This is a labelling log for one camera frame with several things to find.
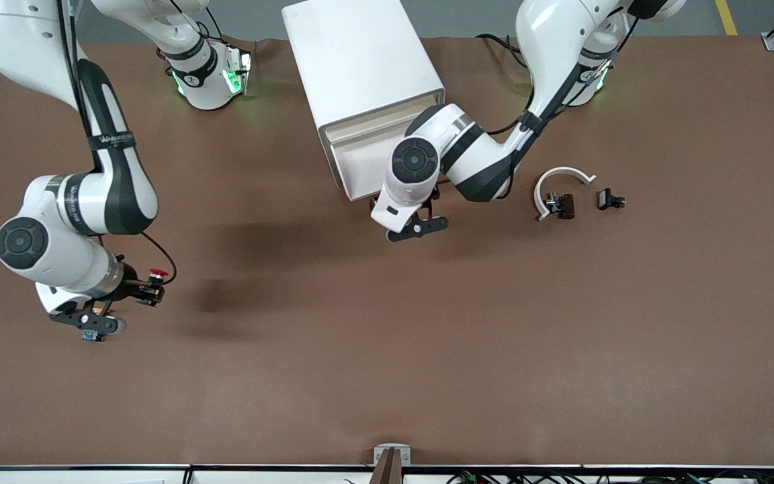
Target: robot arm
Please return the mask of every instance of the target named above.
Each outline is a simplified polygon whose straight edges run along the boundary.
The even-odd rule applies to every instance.
[[[92,236],[141,233],[157,216],[157,196],[116,92],[74,38],[66,8],[67,0],[0,1],[0,73],[79,111],[94,169],[31,181],[18,214],[0,228],[0,261],[36,283],[53,321],[119,333],[111,302],[134,296],[155,305],[162,278],[138,281]]]
[[[178,92],[199,110],[221,108],[246,92],[250,53],[197,31],[187,15],[208,0],[92,0],[104,15],[151,39],[172,66]]]
[[[540,132],[564,104],[571,104],[598,83],[610,67],[606,52],[583,79],[580,59],[588,43],[616,31],[624,37],[624,14],[611,18],[621,7],[637,18],[668,18],[685,0],[525,0],[516,18],[516,33],[533,82],[528,107],[509,138],[498,143],[455,104],[429,108],[411,123],[405,139],[393,152],[384,186],[372,211],[377,223],[399,232],[420,208],[437,183],[437,172],[422,183],[406,174],[417,168],[408,157],[415,144],[427,141],[436,147],[434,165],[446,175],[464,198],[490,202],[508,193],[513,175]]]

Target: brown table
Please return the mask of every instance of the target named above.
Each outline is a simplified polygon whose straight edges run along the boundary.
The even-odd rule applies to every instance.
[[[526,74],[481,40],[426,40],[489,129]],[[252,98],[200,112],[153,46],[88,46],[159,193],[181,275],[117,305],[104,344],[47,321],[0,264],[0,465],[369,460],[774,465],[774,53],[757,38],[638,38],[547,129],[504,202],[446,190],[449,230],[390,244],[335,187],[288,43]],[[534,220],[557,165],[599,175]],[[88,169],[77,115],[0,77],[0,224],[37,175]],[[612,187],[629,206],[594,208]],[[107,245],[166,267],[144,239]]]

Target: white box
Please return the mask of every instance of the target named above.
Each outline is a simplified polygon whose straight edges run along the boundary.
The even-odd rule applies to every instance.
[[[312,118],[350,200],[381,190],[390,154],[445,91],[399,0],[307,0],[282,9]]]

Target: white curved hook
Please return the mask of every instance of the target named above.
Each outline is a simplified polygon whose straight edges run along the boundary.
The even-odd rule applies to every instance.
[[[542,195],[543,182],[551,175],[572,175],[573,177],[578,178],[578,180],[581,180],[584,185],[590,184],[590,182],[596,179],[596,175],[588,176],[584,171],[568,166],[558,166],[557,168],[552,168],[549,169],[549,171],[544,172],[540,177],[540,180],[537,181],[537,187],[533,189],[533,202],[537,205],[537,211],[540,212],[540,217],[537,218],[539,221],[545,220],[546,217],[551,214],[546,206],[546,202],[543,201]]]

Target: yellow line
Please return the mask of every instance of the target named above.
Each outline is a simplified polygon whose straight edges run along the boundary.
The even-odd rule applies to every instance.
[[[736,26],[734,25],[733,16],[730,15],[728,0],[716,0],[716,7],[718,7],[718,15],[722,18],[724,33],[728,36],[736,36]]]

